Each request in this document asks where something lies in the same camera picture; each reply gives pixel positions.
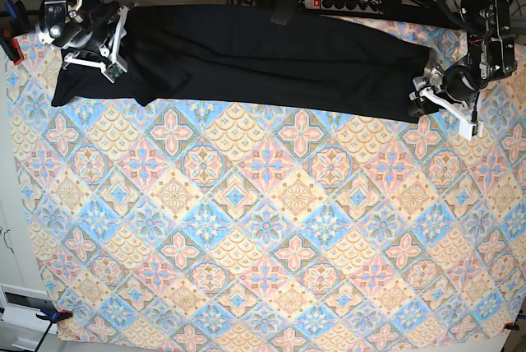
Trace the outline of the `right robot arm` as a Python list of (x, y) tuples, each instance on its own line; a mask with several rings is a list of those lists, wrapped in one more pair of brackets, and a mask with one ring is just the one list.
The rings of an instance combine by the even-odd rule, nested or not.
[(136, 4), (87, 0), (43, 0), (35, 31), (39, 41), (64, 52), (62, 67), (91, 67), (114, 83), (128, 72), (120, 54), (129, 11)]

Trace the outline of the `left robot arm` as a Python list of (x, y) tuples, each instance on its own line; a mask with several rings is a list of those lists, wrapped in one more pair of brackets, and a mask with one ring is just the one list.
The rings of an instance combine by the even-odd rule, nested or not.
[(483, 133), (483, 122), (478, 119), (482, 90), (511, 76), (517, 63), (509, 0), (461, 0), (460, 16), (471, 26), (467, 53), (447, 69), (436, 64), (415, 77), (408, 111), (420, 118), (445, 109), (459, 120), (458, 134), (470, 140)]

